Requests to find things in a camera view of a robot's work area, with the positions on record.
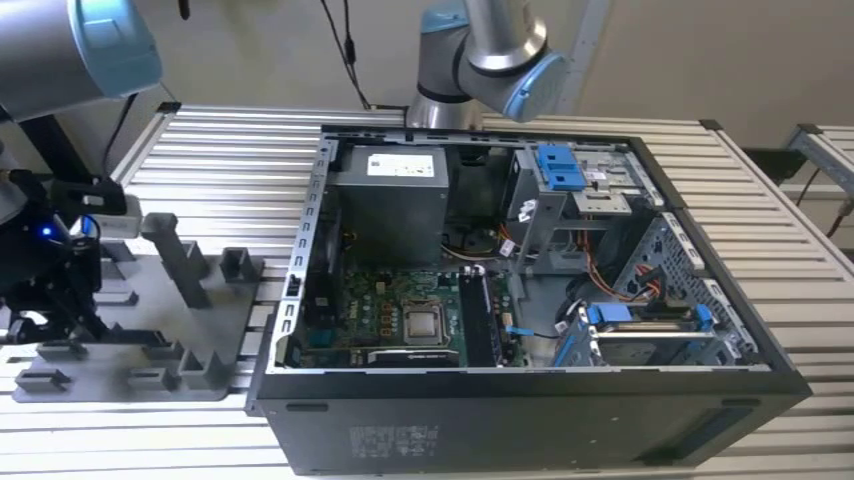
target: label sticker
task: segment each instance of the label sticker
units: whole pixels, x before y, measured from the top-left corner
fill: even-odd
[[[587,177],[587,180],[607,180],[608,176],[602,173],[599,170],[586,170],[584,171],[584,176]]]
[[[504,257],[508,257],[515,247],[516,247],[516,244],[512,240],[504,240],[504,243],[502,243],[502,248],[498,250],[498,253],[500,253]]]
[[[368,156],[368,176],[432,177],[432,155],[375,153]]]
[[[433,457],[439,425],[365,425],[349,427],[353,458]]]

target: black cable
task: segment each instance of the black cable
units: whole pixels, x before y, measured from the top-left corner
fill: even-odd
[[[349,78],[349,83],[352,83],[352,87],[356,89],[356,95],[359,95],[359,101],[361,102],[361,108],[365,110],[371,109],[371,103],[368,102],[364,93],[361,92],[361,87],[359,86],[359,79],[356,77],[356,70],[349,64],[347,60],[347,55],[344,54],[344,48],[341,47],[341,40],[337,36],[337,28],[335,27],[335,20],[332,19],[332,12],[329,11],[329,6],[325,3],[325,0],[320,0],[320,4],[323,5],[323,11],[325,12],[325,18],[329,22],[329,28],[332,29],[332,36],[335,37],[335,46],[337,47],[337,53],[341,57],[341,62],[344,62],[344,70],[347,71],[347,77]],[[344,14],[349,16],[349,5],[345,4]]]
[[[832,234],[839,230],[839,225],[842,224],[842,219],[844,217],[842,215],[836,215],[836,219],[832,221],[832,225],[830,226],[830,230],[827,230],[827,238],[832,237]]]
[[[189,20],[189,0],[177,0],[177,12],[183,20]]]
[[[344,53],[347,54],[347,63],[352,69],[353,76],[356,73],[356,44],[349,34],[349,0],[344,0]]]
[[[800,190],[800,195],[798,195],[798,201],[795,202],[796,206],[800,206],[800,200],[803,200],[806,191],[810,189],[810,185],[812,185],[812,180],[815,180],[815,177],[818,177],[818,172],[820,171],[822,171],[820,168],[816,168],[815,171],[812,172],[812,175],[810,176],[810,179],[806,181],[806,184],[803,185],[803,190]]]
[[[640,298],[640,295],[643,295],[643,294],[644,294],[646,292],[648,292],[650,290],[652,290],[652,287],[650,287],[650,286],[647,285],[646,287],[643,287],[643,288],[640,289],[640,291],[638,292],[638,294],[636,294],[634,297],[631,297],[631,300],[630,300],[630,301],[631,301],[631,302],[634,302],[638,298]]]
[[[109,175],[109,171],[108,171],[109,151],[112,150],[112,146],[116,143],[116,138],[119,137],[119,132],[121,132],[121,127],[124,126],[124,121],[128,118],[131,107],[133,107],[133,102],[136,102],[136,97],[137,97],[137,94],[135,93],[124,101],[124,106],[121,107],[121,113],[119,114],[119,123],[116,124],[116,128],[112,131],[112,135],[109,136],[109,141],[107,142],[107,148],[104,149],[104,158],[101,159],[101,175],[104,177]]]

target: slatted metal surface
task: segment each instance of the slatted metal surface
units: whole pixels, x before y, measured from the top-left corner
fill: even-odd
[[[20,405],[9,393],[32,350],[0,350],[0,473],[75,479],[292,476],[264,420],[240,409],[323,123],[397,125],[400,117],[184,107],[155,119],[119,169],[143,209],[176,212],[181,234],[205,251],[248,246],[268,258],[241,375],[219,403]],[[570,117],[526,125],[488,117],[486,127],[643,137],[815,395],[696,470],[466,478],[854,478],[851,266],[726,135],[696,122]],[[140,242],[133,248],[148,247]]]

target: blue plastic latch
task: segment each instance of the blue plastic latch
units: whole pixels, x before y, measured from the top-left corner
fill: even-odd
[[[590,321],[591,325],[595,325],[602,321],[602,318],[599,318],[599,309],[595,305],[591,305],[587,309],[587,320]]]
[[[558,354],[558,358],[555,358],[555,367],[560,367],[563,365],[563,359],[566,358],[566,354],[570,353],[570,348],[575,343],[575,337],[572,335],[568,336],[566,342],[563,342],[563,346],[560,347],[560,353]]]
[[[695,311],[696,320],[699,320],[699,329],[700,331],[707,332],[715,324],[714,317],[711,316],[711,310],[700,303],[696,305]]]
[[[594,303],[591,309],[604,323],[631,322],[632,320],[628,307],[622,303]]]
[[[587,186],[584,173],[570,147],[540,143],[536,147],[536,162],[543,171],[548,188],[568,192],[579,192]]]

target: cable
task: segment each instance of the cable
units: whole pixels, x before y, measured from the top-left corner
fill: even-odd
[[[349,0],[344,0],[344,53],[347,54],[347,63],[349,64],[355,75],[356,44],[353,43],[352,35],[349,34]]]
[[[361,108],[365,110],[371,109],[371,103],[368,102],[364,93],[361,92],[361,87],[359,86],[359,79],[356,77],[356,69],[351,65],[347,60],[347,55],[344,54],[344,48],[341,47],[341,40],[337,36],[337,28],[335,27],[335,20],[332,19],[332,12],[329,11],[329,6],[325,3],[325,0],[320,0],[320,4],[323,5],[323,10],[325,12],[325,18],[329,22],[329,28],[332,29],[332,36],[335,37],[335,46],[337,47],[337,53],[341,56],[341,62],[344,62],[344,70],[347,70],[347,77],[349,78],[349,83],[352,83],[352,87],[356,89],[356,95],[359,95],[359,101],[361,102]],[[345,22],[349,18],[349,3],[344,2],[344,15]]]
[[[832,225],[830,226],[830,230],[827,230],[827,238],[832,237],[832,234],[839,230],[839,225],[842,224],[842,219],[844,217],[842,215],[836,215],[836,219],[832,221]]]
[[[503,224],[503,223],[500,223],[500,224],[498,225],[498,238],[499,238],[499,239],[508,240],[510,242],[512,242],[512,244],[515,245],[515,247],[519,247],[519,250],[522,250],[522,245],[519,245],[519,244],[512,240],[512,237],[510,236],[510,231],[507,230],[507,227],[504,226],[504,224]],[[536,254],[530,253],[530,254],[527,254],[527,255],[524,256],[524,258],[527,258],[527,259],[530,259],[530,260],[536,260],[538,255],[536,255]]]
[[[563,301],[563,303],[558,307],[558,313],[555,314],[555,325],[558,323],[560,323],[564,318],[572,316],[572,312],[575,311],[578,306],[582,304],[582,301],[583,301],[583,299],[580,299],[580,298],[578,298],[575,300],[572,300],[571,298],[567,298]]]
[[[631,301],[631,297],[623,295],[616,290],[614,290],[608,286],[607,282],[602,279],[602,275],[599,275],[599,270],[596,269],[596,265],[592,261],[592,254],[590,253],[590,243],[588,243],[590,238],[588,238],[587,230],[583,230],[579,236],[582,237],[580,238],[582,248],[584,253],[587,254],[587,272],[590,274],[590,280],[592,281],[594,285],[599,288],[599,290],[602,290],[606,294],[616,297],[618,300],[623,302]]]
[[[510,333],[511,335],[520,335],[523,337],[547,338],[548,340],[556,340],[558,338],[560,338],[560,335],[546,335],[544,333],[536,333],[534,330],[530,330],[527,328],[516,328],[511,325],[508,325],[504,328],[507,330],[507,333]]]
[[[133,102],[136,102],[136,97],[137,97],[137,94],[135,93],[124,101],[124,106],[121,107],[121,113],[119,114],[119,123],[116,124],[116,129],[112,131],[112,135],[109,136],[109,141],[107,142],[107,148],[104,149],[104,158],[101,158],[101,175],[104,177],[109,175],[109,172],[108,172],[109,151],[112,150],[112,146],[116,143],[116,138],[119,137],[119,132],[121,131],[121,127],[124,126],[124,121],[128,118],[131,107],[133,107]]]
[[[798,201],[795,202],[795,206],[800,206],[800,201],[803,200],[806,191],[810,189],[810,185],[812,185],[812,180],[815,180],[815,177],[818,177],[818,172],[820,171],[822,171],[820,168],[816,168],[815,171],[812,172],[812,175],[810,176],[810,179],[806,181],[806,184],[803,185],[803,190],[800,190],[800,195],[798,195]]]
[[[498,259],[498,257],[476,257],[476,256],[464,255],[462,253],[456,253],[454,250],[451,250],[447,247],[447,245],[441,245],[441,250],[444,250],[444,252],[448,255],[451,255],[452,257],[456,257],[460,260],[466,260],[467,262],[482,262],[484,260],[495,260],[495,259]]]
[[[189,20],[189,0],[177,0],[177,11],[184,21]]]
[[[652,266],[647,265],[647,264],[640,264],[640,265],[635,265],[635,271],[640,274],[640,275],[646,275],[647,273],[650,273],[652,271]],[[662,287],[660,287],[660,282],[658,280],[652,280],[652,281],[647,281],[646,282],[646,286],[648,288],[644,288],[644,290],[652,290],[652,292],[655,293],[655,297],[660,297],[662,296]]]
[[[647,284],[647,286],[643,287],[643,289],[638,292],[638,294],[634,297],[631,297],[631,301],[634,302],[635,300],[638,300],[638,298],[640,298],[640,296],[651,290],[652,290],[652,287],[650,287],[650,285]]]

